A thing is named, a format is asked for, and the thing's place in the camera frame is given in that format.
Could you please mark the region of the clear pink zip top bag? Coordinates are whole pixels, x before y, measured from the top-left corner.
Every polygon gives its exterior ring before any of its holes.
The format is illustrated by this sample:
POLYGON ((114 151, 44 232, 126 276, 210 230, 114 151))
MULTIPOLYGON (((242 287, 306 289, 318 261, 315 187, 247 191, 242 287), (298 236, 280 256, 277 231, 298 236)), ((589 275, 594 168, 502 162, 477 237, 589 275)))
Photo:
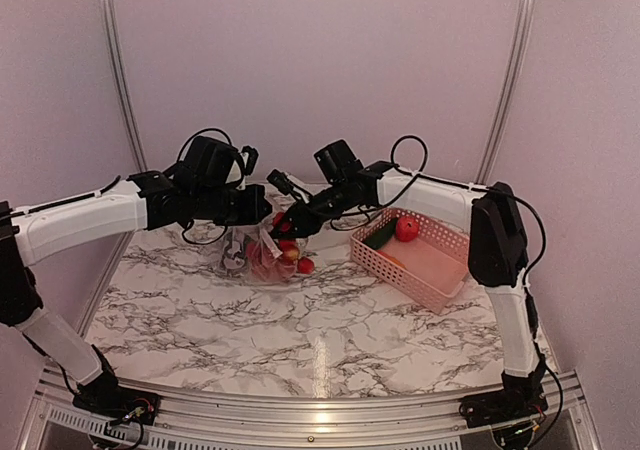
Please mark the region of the clear pink zip top bag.
POLYGON ((213 270, 223 278, 244 283, 284 284, 311 275, 316 264, 306 251, 307 240, 272 239, 269 232, 286 210, 285 201, 272 196, 269 215, 260 224, 227 230, 214 245, 213 270))

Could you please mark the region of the green cucumber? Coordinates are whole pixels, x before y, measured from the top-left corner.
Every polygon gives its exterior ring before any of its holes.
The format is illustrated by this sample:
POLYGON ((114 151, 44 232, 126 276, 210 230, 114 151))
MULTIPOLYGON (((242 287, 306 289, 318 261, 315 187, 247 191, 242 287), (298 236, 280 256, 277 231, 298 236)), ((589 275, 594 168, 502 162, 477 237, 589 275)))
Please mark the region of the green cucumber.
POLYGON ((362 243, 373 250, 380 250, 395 236, 395 228, 396 223, 389 221, 364 238, 362 243))

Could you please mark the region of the orange red mango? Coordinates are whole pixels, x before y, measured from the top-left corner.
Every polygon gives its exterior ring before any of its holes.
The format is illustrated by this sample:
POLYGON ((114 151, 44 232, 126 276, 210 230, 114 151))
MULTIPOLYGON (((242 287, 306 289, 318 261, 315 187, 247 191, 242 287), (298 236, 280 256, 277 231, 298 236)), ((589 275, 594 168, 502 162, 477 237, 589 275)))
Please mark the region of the orange red mango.
POLYGON ((384 258, 386 261, 389 261, 391 263, 393 263, 394 265, 396 265, 399 268, 402 269, 406 269, 406 266, 404 265, 404 263, 402 263, 399 259, 397 259, 396 257, 393 257, 392 255, 389 255, 388 253, 384 252, 384 251, 378 251, 378 254, 384 258))

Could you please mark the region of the red apple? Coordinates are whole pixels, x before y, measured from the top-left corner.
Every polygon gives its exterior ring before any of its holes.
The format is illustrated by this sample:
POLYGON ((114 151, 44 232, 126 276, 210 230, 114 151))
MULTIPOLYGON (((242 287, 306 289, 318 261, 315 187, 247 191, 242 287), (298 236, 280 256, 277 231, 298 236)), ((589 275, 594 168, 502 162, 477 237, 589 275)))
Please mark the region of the red apple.
POLYGON ((395 237, 403 243, 413 241, 420 233, 420 223, 413 217, 399 217, 395 226, 395 237))

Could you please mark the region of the dark purple eggplant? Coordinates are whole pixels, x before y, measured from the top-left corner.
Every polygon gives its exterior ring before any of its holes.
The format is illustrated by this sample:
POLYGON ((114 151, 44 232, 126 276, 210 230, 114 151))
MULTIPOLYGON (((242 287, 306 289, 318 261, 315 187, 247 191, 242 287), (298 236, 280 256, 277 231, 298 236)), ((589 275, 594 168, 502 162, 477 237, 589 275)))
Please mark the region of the dark purple eggplant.
POLYGON ((219 259, 219 269, 227 276, 239 276, 248 270, 246 237, 229 235, 223 239, 219 259))

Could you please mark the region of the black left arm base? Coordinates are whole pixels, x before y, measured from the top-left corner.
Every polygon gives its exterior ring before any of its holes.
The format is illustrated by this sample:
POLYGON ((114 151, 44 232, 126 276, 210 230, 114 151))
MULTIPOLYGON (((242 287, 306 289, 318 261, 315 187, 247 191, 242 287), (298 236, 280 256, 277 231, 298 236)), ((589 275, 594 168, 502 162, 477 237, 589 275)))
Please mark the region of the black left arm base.
POLYGON ((77 408, 109 417, 116 423, 137 420, 152 425, 157 416, 160 396, 153 392, 122 387, 117 381, 96 380, 79 385, 73 397, 77 408))

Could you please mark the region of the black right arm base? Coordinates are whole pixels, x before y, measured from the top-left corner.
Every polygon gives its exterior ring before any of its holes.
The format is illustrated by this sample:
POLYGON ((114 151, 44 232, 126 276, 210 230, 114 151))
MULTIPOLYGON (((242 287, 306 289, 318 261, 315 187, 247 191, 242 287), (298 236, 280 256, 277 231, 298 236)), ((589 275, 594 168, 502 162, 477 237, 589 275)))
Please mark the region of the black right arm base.
POLYGON ((506 423, 533 415, 541 415, 548 409, 542 387, 545 369, 527 377, 515 377, 502 373, 502 388, 463 397, 459 414, 468 428, 506 423))

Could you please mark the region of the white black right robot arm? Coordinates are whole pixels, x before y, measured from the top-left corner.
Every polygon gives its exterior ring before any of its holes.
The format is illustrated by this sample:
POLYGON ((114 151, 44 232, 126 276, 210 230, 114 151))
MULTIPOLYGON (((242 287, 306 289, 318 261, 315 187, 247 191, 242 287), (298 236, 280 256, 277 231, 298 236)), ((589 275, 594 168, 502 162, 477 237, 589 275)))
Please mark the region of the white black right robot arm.
POLYGON ((359 206, 394 207, 429 216, 469 236, 468 269, 489 295, 504 350, 504 374, 514 380, 501 389, 495 408, 515 418, 534 401, 534 389, 524 378, 543 369, 537 344, 538 315, 528 289, 534 266, 527 254, 528 238, 518 199, 502 182, 492 186, 463 184, 409 171, 388 161, 367 167, 355 162, 334 172, 325 190, 307 195, 299 183, 274 170, 267 180, 295 199, 273 238, 309 237, 323 224, 359 206))

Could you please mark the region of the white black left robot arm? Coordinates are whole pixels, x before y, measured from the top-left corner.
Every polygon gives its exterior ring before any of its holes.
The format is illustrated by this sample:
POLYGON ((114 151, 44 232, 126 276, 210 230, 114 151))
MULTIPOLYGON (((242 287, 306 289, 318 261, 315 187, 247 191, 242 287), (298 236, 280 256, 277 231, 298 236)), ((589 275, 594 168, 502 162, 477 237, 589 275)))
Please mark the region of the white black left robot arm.
POLYGON ((59 364, 106 415, 125 408, 126 393, 108 365, 64 319, 45 308, 31 266, 104 237, 197 220, 230 228, 255 225, 272 210, 263 186, 229 182, 189 187, 162 172, 118 179, 66 199, 12 209, 1 204, 1 322, 59 364))

